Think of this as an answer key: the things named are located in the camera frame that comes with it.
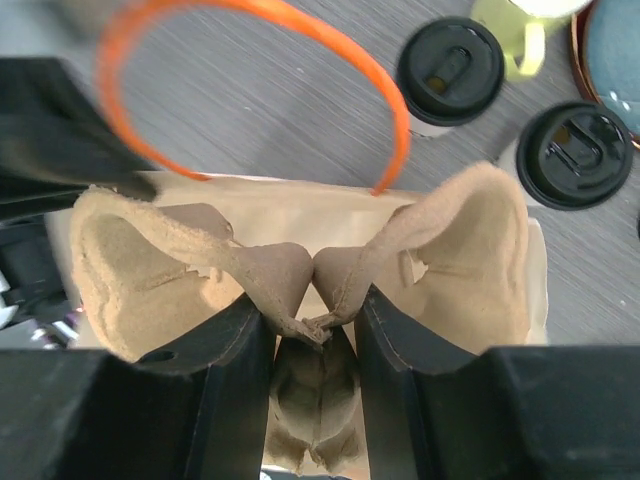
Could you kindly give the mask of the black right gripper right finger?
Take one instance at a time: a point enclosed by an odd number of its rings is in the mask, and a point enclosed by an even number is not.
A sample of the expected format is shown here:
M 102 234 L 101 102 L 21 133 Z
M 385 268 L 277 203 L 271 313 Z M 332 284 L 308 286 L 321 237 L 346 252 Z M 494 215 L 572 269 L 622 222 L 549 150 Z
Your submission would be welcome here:
M 473 355 L 371 289 L 355 321 L 375 479 L 635 479 L 639 350 Z

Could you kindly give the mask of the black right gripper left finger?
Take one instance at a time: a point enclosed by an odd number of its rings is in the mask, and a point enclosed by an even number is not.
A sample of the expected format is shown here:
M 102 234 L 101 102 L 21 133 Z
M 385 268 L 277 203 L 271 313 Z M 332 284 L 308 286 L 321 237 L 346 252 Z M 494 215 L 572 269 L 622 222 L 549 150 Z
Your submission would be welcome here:
M 275 339 L 241 296 L 134 363 L 1 354 L 5 479 L 256 479 Z

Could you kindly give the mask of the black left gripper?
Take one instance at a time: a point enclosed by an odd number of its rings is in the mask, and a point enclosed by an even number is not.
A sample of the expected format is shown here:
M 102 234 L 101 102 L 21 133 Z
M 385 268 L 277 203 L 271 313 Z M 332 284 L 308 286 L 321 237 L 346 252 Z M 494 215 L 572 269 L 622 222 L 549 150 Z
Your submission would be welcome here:
M 144 175 L 151 168 L 115 135 L 61 60 L 2 58 L 1 217 L 13 220 L 1 224 L 3 349 L 66 349 L 78 338 L 78 311 L 40 214 L 72 207 L 92 185 L 151 201 L 157 189 Z

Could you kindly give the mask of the cardboard cup carrier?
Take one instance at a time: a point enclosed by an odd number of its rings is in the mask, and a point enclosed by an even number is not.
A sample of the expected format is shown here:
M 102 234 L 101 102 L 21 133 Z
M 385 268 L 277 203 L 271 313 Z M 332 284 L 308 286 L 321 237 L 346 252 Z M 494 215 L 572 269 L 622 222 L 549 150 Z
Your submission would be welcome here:
M 99 342 L 129 361 L 247 295 L 279 336 L 265 460 L 369 474 L 353 320 L 371 287 L 478 354 L 526 344 L 529 215 L 481 162 L 424 195 L 157 178 L 155 202 L 93 187 L 71 216 L 73 278 Z

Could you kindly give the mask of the brown paper takeout bag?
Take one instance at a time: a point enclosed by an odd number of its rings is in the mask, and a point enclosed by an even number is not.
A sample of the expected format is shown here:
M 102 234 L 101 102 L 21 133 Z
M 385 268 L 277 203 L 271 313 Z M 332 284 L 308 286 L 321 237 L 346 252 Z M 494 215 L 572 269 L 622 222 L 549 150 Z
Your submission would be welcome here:
M 264 461 L 301 475 L 369 473 L 353 322 L 371 287 L 463 350 L 545 344 L 546 246 L 515 179 L 473 164 L 427 194 L 392 192 L 410 146 L 409 112 L 385 70 L 357 43 L 283 1 L 229 8 L 314 39 L 361 71 L 393 113 L 391 161 L 372 191 L 281 179 L 209 181 L 144 142 L 129 121 L 119 74 L 137 38 L 177 1 L 123 8 L 98 50 L 96 84 L 109 124 L 166 169 L 156 207 L 118 202 L 139 233 L 173 259 L 142 295 L 99 299 L 80 277 L 98 338 L 132 358 L 248 294 L 280 341 Z M 143 299 L 150 300 L 149 306 Z

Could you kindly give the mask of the white paper cup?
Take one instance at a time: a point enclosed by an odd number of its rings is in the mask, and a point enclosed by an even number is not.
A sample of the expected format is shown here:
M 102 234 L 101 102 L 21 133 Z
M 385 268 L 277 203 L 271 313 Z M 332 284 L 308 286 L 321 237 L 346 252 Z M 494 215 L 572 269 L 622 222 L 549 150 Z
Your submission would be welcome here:
M 513 140 L 498 156 L 496 161 L 496 166 L 506 171 L 510 176 L 516 179 L 519 184 L 520 190 L 522 191 L 525 201 L 528 207 L 542 207 L 538 201 L 536 201 L 524 188 L 524 185 L 520 181 L 519 175 L 517 173 L 516 168 L 516 154 L 518 149 L 519 141 L 517 139 Z

